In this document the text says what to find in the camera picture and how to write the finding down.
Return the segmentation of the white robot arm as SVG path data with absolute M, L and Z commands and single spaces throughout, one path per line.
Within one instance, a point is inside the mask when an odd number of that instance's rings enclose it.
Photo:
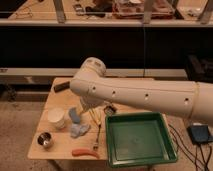
M 213 84 L 194 81 L 159 81 L 106 78 L 106 66 L 89 57 L 70 81 L 84 104 L 102 101 L 187 118 L 213 127 Z

